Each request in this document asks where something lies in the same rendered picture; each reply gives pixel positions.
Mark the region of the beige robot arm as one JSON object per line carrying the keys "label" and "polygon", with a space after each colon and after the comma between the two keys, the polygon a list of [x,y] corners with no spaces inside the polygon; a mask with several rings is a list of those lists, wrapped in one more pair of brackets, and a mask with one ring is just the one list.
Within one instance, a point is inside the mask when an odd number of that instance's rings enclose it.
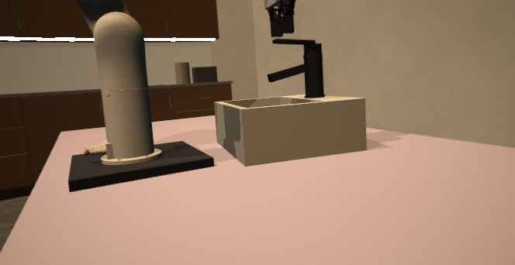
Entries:
{"label": "beige robot arm", "polygon": [[154,149],[140,25],[123,0],[76,1],[93,33],[107,139],[101,146],[85,147],[85,155],[105,155],[101,163],[110,166],[161,157],[161,150]]}

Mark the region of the tan rectangular basin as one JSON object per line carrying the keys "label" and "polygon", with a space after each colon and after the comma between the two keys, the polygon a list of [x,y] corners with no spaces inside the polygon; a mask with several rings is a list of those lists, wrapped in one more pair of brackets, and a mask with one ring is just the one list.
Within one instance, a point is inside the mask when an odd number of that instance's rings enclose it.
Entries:
{"label": "tan rectangular basin", "polygon": [[365,98],[281,97],[214,102],[217,143],[245,167],[367,150]]}

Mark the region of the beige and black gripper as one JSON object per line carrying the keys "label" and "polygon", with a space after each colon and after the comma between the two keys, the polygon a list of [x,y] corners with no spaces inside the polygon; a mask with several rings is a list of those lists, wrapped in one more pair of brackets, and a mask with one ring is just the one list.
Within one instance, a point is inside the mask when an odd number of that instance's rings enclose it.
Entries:
{"label": "beige and black gripper", "polygon": [[[264,0],[264,8],[268,10],[270,16],[271,37],[281,37],[283,33],[294,33],[294,16],[292,15],[294,15],[295,2],[296,0]],[[279,9],[274,9],[274,6]]]}

